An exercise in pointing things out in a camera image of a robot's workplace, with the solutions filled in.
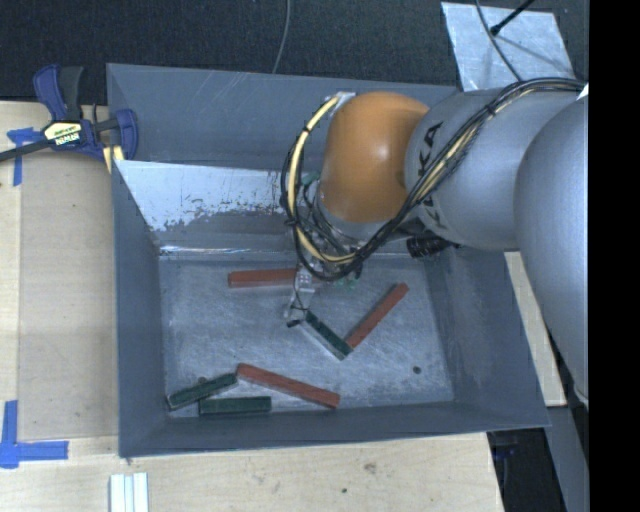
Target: yellow label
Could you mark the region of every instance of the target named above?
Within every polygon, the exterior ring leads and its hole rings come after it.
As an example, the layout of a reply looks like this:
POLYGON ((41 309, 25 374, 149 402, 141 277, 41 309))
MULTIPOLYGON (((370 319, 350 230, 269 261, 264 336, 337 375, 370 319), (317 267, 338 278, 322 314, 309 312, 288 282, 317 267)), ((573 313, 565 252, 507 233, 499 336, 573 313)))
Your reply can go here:
POLYGON ((44 131, 44 136, 47 140, 53 140, 80 131, 82 131, 82 126, 79 123, 54 123, 44 131))

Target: wooden table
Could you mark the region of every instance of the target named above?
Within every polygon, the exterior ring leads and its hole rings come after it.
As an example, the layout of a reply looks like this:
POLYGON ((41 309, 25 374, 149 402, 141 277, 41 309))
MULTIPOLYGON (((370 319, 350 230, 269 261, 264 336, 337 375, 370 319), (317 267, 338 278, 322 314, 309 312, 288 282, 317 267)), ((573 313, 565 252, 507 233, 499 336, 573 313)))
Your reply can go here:
MULTIPOLYGON (((12 147, 4 136, 7 130, 39 129, 47 120, 39 104, 0 102, 0 150, 12 147)), ((65 159, 77 159, 77 155, 33 158, 39 168, 52 166, 56 173, 64 168, 65 159)), ((86 165, 99 166, 89 160, 86 165)), ((21 187, 29 186, 27 166, 23 185, 13 187, 12 176, 13 162, 0 164, 0 401, 18 397, 20 205, 21 187)), ((47 247, 47 240, 42 240, 44 256, 47 247)), ((562 405, 565 398, 557 368, 521 260, 517 254, 509 255, 508 263, 545 400, 548 405, 562 405)), ((82 364, 83 353, 74 354, 74 364, 82 364)), ((43 364, 47 362, 44 353, 33 357, 30 365, 38 364, 39 357, 43 364)), ((53 379, 60 377, 43 376, 45 382, 47 378, 53 385, 53 379)), ((486 435, 471 434, 133 460, 117 456, 115 435, 79 437, 71 439, 66 461, 0 469, 0 511, 108 510, 109 476, 141 471, 148 473, 152 512, 503 510, 486 435)))

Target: red bar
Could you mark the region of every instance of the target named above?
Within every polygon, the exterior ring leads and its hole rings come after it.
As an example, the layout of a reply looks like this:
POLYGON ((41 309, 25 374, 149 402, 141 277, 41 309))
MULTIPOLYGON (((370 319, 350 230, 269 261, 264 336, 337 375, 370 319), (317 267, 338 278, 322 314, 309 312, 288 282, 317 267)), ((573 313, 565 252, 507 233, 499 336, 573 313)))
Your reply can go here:
POLYGON ((351 348, 356 348, 362 341, 369 336, 382 319, 387 316, 394 306, 400 302, 402 297, 409 291, 409 287, 405 283, 395 285, 391 291, 382 299, 382 301, 360 322, 358 327, 345 340, 351 348))
POLYGON ((253 288, 256 286, 293 285, 295 268, 276 268, 272 270, 236 270, 229 272, 229 288, 253 288))
POLYGON ((236 370, 236 375, 238 378, 253 384, 275 389, 276 391, 281 391, 282 393, 287 393, 288 395, 293 395, 308 402, 314 402, 332 409, 338 407, 338 403, 340 402, 340 395, 337 393, 317 388, 311 384, 293 380, 250 364, 240 363, 236 370))

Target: block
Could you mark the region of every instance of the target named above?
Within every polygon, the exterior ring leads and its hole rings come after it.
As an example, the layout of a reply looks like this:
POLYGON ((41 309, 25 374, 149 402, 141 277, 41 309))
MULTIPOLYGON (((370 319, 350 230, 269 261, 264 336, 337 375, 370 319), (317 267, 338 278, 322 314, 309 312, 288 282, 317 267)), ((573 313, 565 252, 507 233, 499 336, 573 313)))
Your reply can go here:
POLYGON ((181 389, 167 396, 167 403, 171 410, 179 409, 185 405, 192 404, 203 398, 207 398, 216 393, 220 393, 232 388, 238 383, 238 379, 233 373, 226 373, 212 380, 207 380, 181 389))
POLYGON ((409 287, 405 283, 395 285, 347 337, 347 345, 352 349, 360 345, 408 291, 409 287))
POLYGON ((353 352, 353 348, 311 311, 307 311, 305 321, 311 327, 307 330, 311 331, 312 336, 338 359, 343 360, 353 352))
POLYGON ((269 412, 271 410, 271 397, 209 398, 200 400, 198 404, 198 413, 201 415, 269 412))
POLYGON ((229 284, 229 288, 286 286, 293 285, 295 277, 295 268, 236 270, 234 272, 229 272, 229 275, 227 276, 227 283, 229 284))
POLYGON ((290 379, 250 364, 240 363, 236 374, 238 378, 247 382, 274 389, 331 409, 338 407, 340 402, 340 395, 337 393, 300 382, 299 380, 290 379))

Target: bin floor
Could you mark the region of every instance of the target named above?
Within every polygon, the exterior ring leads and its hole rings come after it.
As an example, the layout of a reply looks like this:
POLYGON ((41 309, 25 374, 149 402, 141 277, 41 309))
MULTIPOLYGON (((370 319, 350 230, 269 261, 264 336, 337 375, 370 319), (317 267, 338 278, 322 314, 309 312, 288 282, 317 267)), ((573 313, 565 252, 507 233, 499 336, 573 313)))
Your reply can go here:
MULTIPOLYGON (((311 310, 346 335, 396 283, 409 292, 343 361, 283 317, 291 287, 230 289, 233 270, 282 268, 252 261, 162 259, 160 284, 166 392, 249 363, 335 391, 340 408, 451 401, 453 391, 425 278, 409 258, 372 259, 355 287, 322 284, 311 310)), ((224 397, 271 395, 273 411, 320 406, 241 382, 224 397)), ((172 413, 196 416, 195 405, 172 413)))

